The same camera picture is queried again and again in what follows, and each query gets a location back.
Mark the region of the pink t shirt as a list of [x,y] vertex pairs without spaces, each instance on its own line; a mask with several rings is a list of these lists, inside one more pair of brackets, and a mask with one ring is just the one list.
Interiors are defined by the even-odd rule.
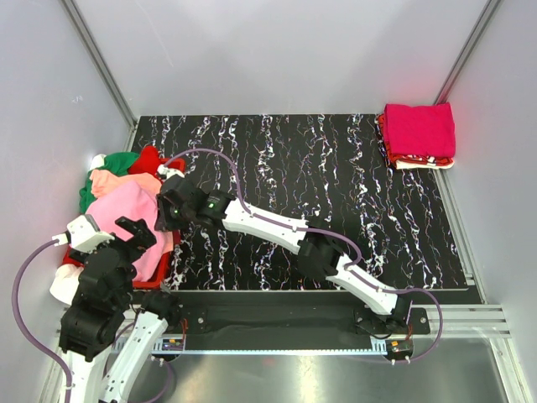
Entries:
[[96,225],[106,233],[114,233],[122,240],[129,240],[132,234],[120,228],[115,221],[126,217],[133,221],[143,219],[156,237],[156,244],[149,248],[133,265],[137,270],[134,281],[149,281],[158,268],[162,256],[171,251],[171,232],[154,230],[158,215],[156,196],[143,189],[137,182],[126,182],[105,196],[97,198],[86,210]]

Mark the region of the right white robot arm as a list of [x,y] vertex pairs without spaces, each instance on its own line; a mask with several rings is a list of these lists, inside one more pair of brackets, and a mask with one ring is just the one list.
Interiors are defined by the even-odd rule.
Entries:
[[157,231],[174,231],[189,224],[244,233],[276,244],[297,256],[299,272],[315,281],[329,281],[365,304],[357,325],[375,336],[409,330],[411,302],[359,267],[361,253],[351,259],[340,242],[350,239],[323,228],[319,220],[301,220],[248,205],[224,191],[205,192],[179,175],[164,181],[156,196]]

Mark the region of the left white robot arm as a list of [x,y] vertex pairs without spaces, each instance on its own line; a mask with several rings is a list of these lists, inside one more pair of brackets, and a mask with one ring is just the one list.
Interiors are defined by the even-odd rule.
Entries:
[[60,321],[59,347],[67,368],[60,397],[65,402],[125,402],[154,345],[181,321],[180,302],[163,290],[145,295],[128,338],[108,359],[133,299],[134,262],[157,239],[144,220],[120,217],[128,240],[102,231],[89,214],[67,225],[70,255],[83,264],[70,307]]

